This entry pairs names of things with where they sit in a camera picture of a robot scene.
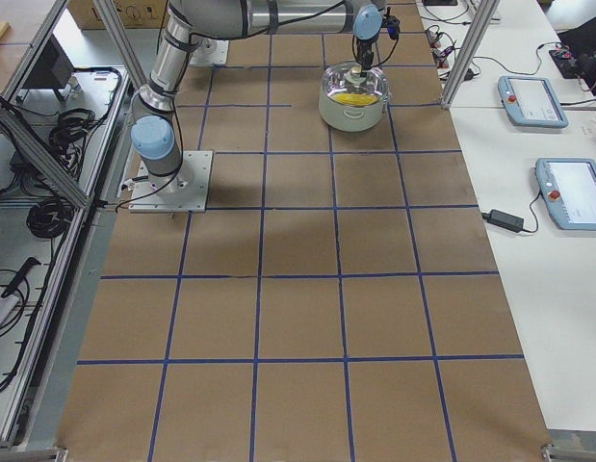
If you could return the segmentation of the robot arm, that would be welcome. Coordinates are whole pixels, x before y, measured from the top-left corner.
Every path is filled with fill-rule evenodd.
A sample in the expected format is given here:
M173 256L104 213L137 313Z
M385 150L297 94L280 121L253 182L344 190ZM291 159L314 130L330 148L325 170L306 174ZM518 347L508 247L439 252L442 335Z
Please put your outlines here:
M143 201L180 210L197 189L175 133L175 96L193 53L206 39L232 41L259 35L351 33L359 64L372 65L372 46L384 26L383 1L171 1L168 24L148 77L133 102L130 138L147 170Z

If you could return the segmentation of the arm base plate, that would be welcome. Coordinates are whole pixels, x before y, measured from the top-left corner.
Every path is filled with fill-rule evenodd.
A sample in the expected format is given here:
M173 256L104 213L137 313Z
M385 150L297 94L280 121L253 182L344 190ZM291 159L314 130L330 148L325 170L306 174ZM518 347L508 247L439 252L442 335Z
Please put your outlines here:
M134 201L127 204L131 213L204 213L206 211L210 175L213 163L212 151L184 152L182 167L171 183L149 176L143 161L138 174L146 179L137 182L132 191Z
M191 56L190 66L226 65L228 51L229 42L227 40L203 38Z

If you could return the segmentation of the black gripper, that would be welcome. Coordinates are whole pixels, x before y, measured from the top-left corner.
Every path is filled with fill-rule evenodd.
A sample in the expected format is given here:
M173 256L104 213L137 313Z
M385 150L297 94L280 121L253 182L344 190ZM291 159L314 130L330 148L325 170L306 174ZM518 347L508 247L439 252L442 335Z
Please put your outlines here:
M355 38L356 43L356 62L358 68L358 75L360 77L365 77L364 67L371 68L373 63L373 47L375 43L374 38Z

